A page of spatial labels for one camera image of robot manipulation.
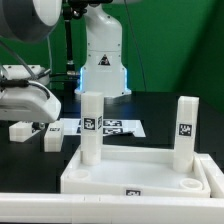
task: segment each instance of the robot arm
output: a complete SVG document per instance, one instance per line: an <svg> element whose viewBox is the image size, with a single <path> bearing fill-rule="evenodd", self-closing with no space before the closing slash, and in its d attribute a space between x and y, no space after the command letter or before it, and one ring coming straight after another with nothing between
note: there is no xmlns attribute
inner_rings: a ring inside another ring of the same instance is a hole
<svg viewBox="0 0 224 224"><path fill-rule="evenodd" d="M87 7L88 4L111 1L63 2ZM43 40L56 26L61 5L62 0L0 0L0 37L28 43ZM0 120L51 123L58 118L61 104L46 87L31 81L21 86L13 80L9 80L6 85L4 72L0 71Z"/></svg>
<svg viewBox="0 0 224 224"><path fill-rule="evenodd" d="M62 0L0 0L0 36L35 43L51 33Z"/></svg>

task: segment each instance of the white plastic part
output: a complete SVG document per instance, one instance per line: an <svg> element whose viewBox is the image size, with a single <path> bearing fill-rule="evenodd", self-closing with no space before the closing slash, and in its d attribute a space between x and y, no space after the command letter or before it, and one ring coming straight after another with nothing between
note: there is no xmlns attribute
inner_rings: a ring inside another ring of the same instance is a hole
<svg viewBox="0 0 224 224"><path fill-rule="evenodd" d="M201 191L203 189L203 184L196 179L185 178L180 181L180 187L190 191Z"/></svg>
<svg viewBox="0 0 224 224"><path fill-rule="evenodd" d="M103 94L86 92L82 94L81 102L82 162L97 165L101 161L103 144Z"/></svg>
<svg viewBox="0 0 224 224"><path fill-rule="evenodd" d="M79 148L61 176L61 193L210 197L211 189L198 158L194 158L193 171L186 174L172 169L174 151L169 149L103 145L101 153L100 164L87 166L81 162ZM76 170L89 172L91 178L86 181L68 178ZM186 187L180 186L186 178L195 179L202 188L193 190L186 181Z"/></svg>
<svg viewBox="0 0 224 224"><path fill-rule="evenodd" d="M197 125L199 98L181 96L178 101L173 168L191 172Z"/></svg>
<svg viewBox="0 0 224 224"><path fill-rule="evenodd" d="M46 91L50 94L49 99L43 90L33 86L5 89L0 99L1 120L43 123L56 121L61 110L61 103L48 89Z"/></svg>
<svg viewBox="0 0 224 224"><path fill-rule="evenodd" d="M106 14L101 5L89 6L87 10L87 61L81 69L80 87L75 93L96 91L112 99L130 95L127 70L121 62L121 24Z"/></svg>
<svg viewBox="0 0 224 224"><path fill-rule="evenodd" d="M41 83L42 85L46 86L50 82L50 77L49 75L45 75L44 77L40 78L37 80L37 82Z"/></svg>
<svg viewBox="0 0 224 224"><path fill-rule="evenodd" d="M68 179L72 181L89 181L91 179L90 172L87 170L74 170L68 174Z"/></svg>
<svg viewBox="0 0 224 224"><path fill-rule="evenodd" d="M223 210L214 198L0 194L0 222L223 224Z"/></svg>
<svg viewBox="0 0 224 224"><path fill-rule="evenodd" d="M7 71L5 76L8 80L31 78L30 74L22 65L3 65L3 67ZM42 71L42 67L40 65L29 65L29 68L35 75L38 75Z"/></svg>
<svg viewBox="0 0 224 224"><path fill-rule="evenodd" d="M211 187L211 196L213 198L224 198L224 175L217 164L208 154L198 154L201 160L206 177Z"/></svg>
<svg viewBox="0 0 224 224"><path fill-rule="evenodd" d="M49 124L44 136L45 152L60 152L64 139L64 124L62 121L55 121Z"/></svg>
<svg viewBox="0 0 224 224"><path fill-rule="evenodd" d="M33 0L37 15L47 26L54 26L61 13L62 0Z"/></svg>
<svg viewBox="0 0 224 224"><path fill-rule="evenodd" d="M9 139L14 142L24 142L39 132L33 127L33 122L20 121L9 127Z"/></svg>

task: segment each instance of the black table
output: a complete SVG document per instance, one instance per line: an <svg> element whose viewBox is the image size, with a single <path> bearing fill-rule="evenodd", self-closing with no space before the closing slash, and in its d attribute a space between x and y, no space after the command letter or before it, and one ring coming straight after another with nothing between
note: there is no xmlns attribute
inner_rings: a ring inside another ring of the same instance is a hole
<svg viewBox="0 0 224 224"><path fill-rule="evenodd" d="M73 91L56 91L61 117L80 118L80 102ZM134 92L130 102L106 105L105 119L141 120L146 138L104 137L104 144L138 147L174 147L179 94ZM9 141L8 127L0 122L0 192L60 193L60 176L80 144L80 136L65 136L61 152L44 152L46 130L24 143ZM209 153L224 168L224 115L200 100L195 151Z"/></svg>

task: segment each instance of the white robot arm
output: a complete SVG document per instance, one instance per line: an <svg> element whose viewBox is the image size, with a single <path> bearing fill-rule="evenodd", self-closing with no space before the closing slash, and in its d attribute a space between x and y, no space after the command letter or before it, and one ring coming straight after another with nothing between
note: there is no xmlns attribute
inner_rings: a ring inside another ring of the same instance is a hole
<svg viewBox="0 0 224 224"><path fill-rule="evenodd" d="M62 0L0 0L0 36L28 43L43 40L57 24L61 4ZM46 87L8 80L3 67L0 70L0 120L57 120L61 104Z"/></svg>
<svg viewBox="0 0 224 224"><path fill-rule="evenodd" d="M139 0L114 0L114 4L136 3ZM104 94L105 103L130 99L127 88L127 69L121 61L122 26L106 14L101 5L88 6L85 14L87 60L81 69L80 85L75 90L79 99L86 91Z"/></svg>

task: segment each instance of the green backdrop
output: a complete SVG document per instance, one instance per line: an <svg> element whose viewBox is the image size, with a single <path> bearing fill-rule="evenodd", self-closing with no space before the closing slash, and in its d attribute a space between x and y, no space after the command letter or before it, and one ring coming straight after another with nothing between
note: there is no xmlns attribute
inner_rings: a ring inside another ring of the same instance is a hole
<svg viewBox="0 0 224 224"><path fill-rule="evenodd" d="M224 1L143 0L130 4L131 20L140 49L147 91L199 95L224 113ZM129 71L129 88L144 91L141 67L124 5L106 5L106 12L123 25L123 64ZM73 52L77 70L85 63L84 19L73 21ZM63 19L51 37L53 70L65 71ZM28 64L48 67L46 41L27 45L7 41ZM16 63L0 50L2 64Z"/></svg>

